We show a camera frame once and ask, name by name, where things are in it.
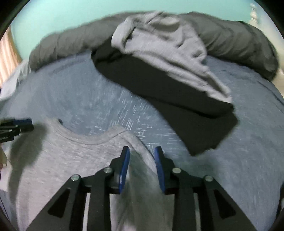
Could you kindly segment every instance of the wall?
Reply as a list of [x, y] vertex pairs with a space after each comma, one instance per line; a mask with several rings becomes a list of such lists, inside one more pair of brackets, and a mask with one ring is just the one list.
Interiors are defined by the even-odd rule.
[[122, 11], [198, 11], [226, 20], [250, 19], [249, 0], [31, 0], [11, 24], [23, 59], [46, 35]]
[[259, 17], [259, 28], [275, 46], [278, 52], [280, 66], [284, 70], [284, 39], [264, 9], [262, 9], [258, 4], [256, 4], [256, 6], [256, 11]]

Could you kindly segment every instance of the gray t-shirt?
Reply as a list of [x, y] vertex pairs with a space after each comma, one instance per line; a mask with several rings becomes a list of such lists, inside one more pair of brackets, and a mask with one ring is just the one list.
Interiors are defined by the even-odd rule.
[[110, 196], [112, 230], [171, 230], [173, 197], [162, 194], [153, 157], [139, 139], [121, 126], [102, 135], [83, 136], [57, 119], [36, 124], [12, 145], [9, 180], [19, 230], [28, 225], [73, 174], [95, 174], [130, 148], [130, 163], [121, 195]]

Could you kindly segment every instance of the blue bed sheet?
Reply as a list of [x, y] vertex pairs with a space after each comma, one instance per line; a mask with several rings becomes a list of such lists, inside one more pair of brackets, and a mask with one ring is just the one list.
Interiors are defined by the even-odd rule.
[[190, 156], [159, 112], [103, 77], [90, 55], [77, 54], [29, 74], [0, 116], [31, 117], [34, 122], [57, 117], [66, 128], [85, 135], [122, 125], [152, 154], [162, 146], [188, 173], [212, 175], [257, 230], [269, 229], [284, 182], [284, 100], [272, 83], [247, 67], [208, 56], [211, 71], [232, 91], [239, 123], [217, 149]]

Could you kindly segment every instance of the teal wall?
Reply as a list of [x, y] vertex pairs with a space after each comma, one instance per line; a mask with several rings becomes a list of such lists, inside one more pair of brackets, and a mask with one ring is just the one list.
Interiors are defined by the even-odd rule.
[[250, 19], [249, 0], [31, 0], [11, 24], [19, 54], [29, 57], [46, 35], [122, 11], [198, 11], [226, 20]]

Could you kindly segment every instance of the folded clothing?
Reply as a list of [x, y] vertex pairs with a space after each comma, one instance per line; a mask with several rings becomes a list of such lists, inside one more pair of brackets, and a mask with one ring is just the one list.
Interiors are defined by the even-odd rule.
[[185, 143], [191, 155], [215, 148], [236, 125], [233, 105], [208, 97], [141, 59], [111, 47], [111, 38], [93, 54], [99, 72], [148, 100]]
[[111, 45], [209, 97], [231, 102], [229, 88], [202, 64], [204, 44], [193, 27], [177, 16], [158, 11], [129, 16], [115, 30]]

